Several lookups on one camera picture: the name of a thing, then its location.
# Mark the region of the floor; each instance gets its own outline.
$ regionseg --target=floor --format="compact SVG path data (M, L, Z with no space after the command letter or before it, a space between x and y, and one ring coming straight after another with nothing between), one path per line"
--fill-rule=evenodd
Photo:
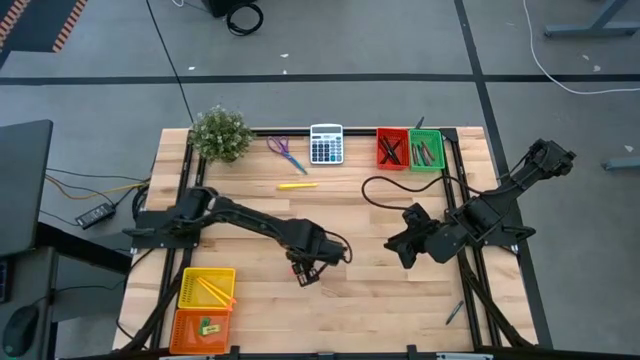
M607 173L600 167L607 158L640 151L640 93L577 96L540 82L539 76L522 77L535 82L498 76L486 84L488 97L481 101L478 87L482 92L484 83L471 76L480 68L469 61L470 39L465 43L459 15L464 8L485 75L538 75L521 1L405 0L398 6L384 0L260 0L264 26L246 38L231 36L223 21L202 10L150 1L178 73L193 77L185 78L184 89L194 114L221 103L241 110L251 126L412 125L421 116L425 125L485 126L502 167L505 155L514 164L540 137L573 150L578 158L569 176L540 183L519 201L525 224L538 230L529 247L550 336L558 349L640 354L635 278L640 173ZM584 40L542 35L544 24L585 23L602 1L529 3L536 51L550 73L588 75L567 84L580 90L640 87L627 80L639 78L633 74L640 73L640 35ZM618 17L640 20L638 14L640 2L631 2ZM237 22L250 17L239 13ZM284 71L287 76L263 76ZM363 73L369 75L332 81L296 77ZM431 75L415 81L402 74ZM467 76L463 81L436 76L442 74ZM616 74L630 75L603 82ZM147 76L155 83L132 78ZM19 85L24 78L42 85ZM70 85L73 78L83 79ZM54 121L51 167L145 177L161 129L190 125L144 0L90 0L61 53L11 53L0 69L0 84L0 125ZM629 153L626 146L638 150ZM123 183L60 179L91 188ZM98 203L67 201L46 185L42 208L69 220ZM93 238L131 225L126 205L108 224L85 232L49 217L41 220ZM122 237L98 241L128 247ZM73 270L81 266L61 266L73 275L68 282L119 280ZM100 298L106 312L61 323L57 356L110 350L121 293L79 292ZM87 313L91 306L83 304Z

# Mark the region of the wooden tabletop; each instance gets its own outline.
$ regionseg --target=wooden tabletop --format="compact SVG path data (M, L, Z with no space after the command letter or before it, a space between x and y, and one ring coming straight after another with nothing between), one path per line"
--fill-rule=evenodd
M480 190L495 187L483 129L458 128L458 134L469 185ZM186 137L186 129L163 131L148 210L174 205ZM456 258L438 264L429 255L420 255L412 269L403 269L397 254L383 248L389 236L406 228L401 213L374 207L360 194L363 180L372 175L384 175L418 188L440 173L377 169L374 137L346 136L346 156L341 166L312 166L308 144L307 137L292 137L289 144L292 155L308 171L307 176L270 152L264 138L256 138L249 153L232 165L214 163L207 167L205 186L280 218L306 217L346 237L354 252L350 265L329 267L320 282L301 288L291 275L284 250L275 241L228 224L205 229L200 246L193 253L192 266L237 270L238 304L231 318L230 344L239 345L243 353L402 352L408 344L416 344L418 351L472 350L464 307L451 324L445 325L463 299ZM445 150L453 168L451 149L447 145ZM192 162L190 184L194 181L197 156ZM295 182L319 185L276 190L277 184ZM456 202L461 205L458 187L454 188ZM439 219L446 208L441 184L413 194L374 181L367 186L367 193L385 204L408 206L419 202ZM535 343L515 256L498 248L483 251L496 304L521 335ZM156 305L165 253L166 250L154 251L129 276L120 322L130 333L139 329ZM181 258L181 252L177 252L176 268ZM489 344L484 311L479 301L476 303L483 341ZM170 305L165 316L161 346L169 344L174 308ZM118 331L114 348L127 342Z

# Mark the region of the red basket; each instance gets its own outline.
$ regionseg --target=red basket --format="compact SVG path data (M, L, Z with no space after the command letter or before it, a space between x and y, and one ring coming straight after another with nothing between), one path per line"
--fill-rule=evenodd
M383 164L382 160L387 156L387 151L380 144L383 137L389 140L391 146L395 148L394 152L400 160L400 165L396 165L390 158ZM376 130L376 146L378 149L377 164L379 169L383 170L404 170L409 167L409 132L406 129L378 128Z

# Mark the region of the potted plant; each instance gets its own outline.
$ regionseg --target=potted plant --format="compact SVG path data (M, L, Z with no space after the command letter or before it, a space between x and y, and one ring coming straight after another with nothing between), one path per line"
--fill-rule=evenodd
M220 105L198 114L189 142L208 162L232 163L248 150L253 132L242 121L242 114Z

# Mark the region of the green object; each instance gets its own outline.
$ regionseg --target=green object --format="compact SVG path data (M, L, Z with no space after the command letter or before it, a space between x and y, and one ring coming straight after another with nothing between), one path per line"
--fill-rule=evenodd
M200 336L204 336L204 332L203 330L209 326L209 324L211 324L211 319L209 318L203 318L202 321L200 321L200 329L198 329L198 333L200 334Z
M189 143L208 162L232 163L242 157L253 140L253 132L242 121L242 114L216 106L198 114Z
M409 130L409 143L413 147L415 145L418 149L422 148L422 142L429 147L429 151L435 157L431 161L431 165L424 165L423 162L418 161L416 163L411 157L411 171L435 171L444 169L444 149L442 147L442 134L438 130ZM422 151L418 151L419 156L424 156Z

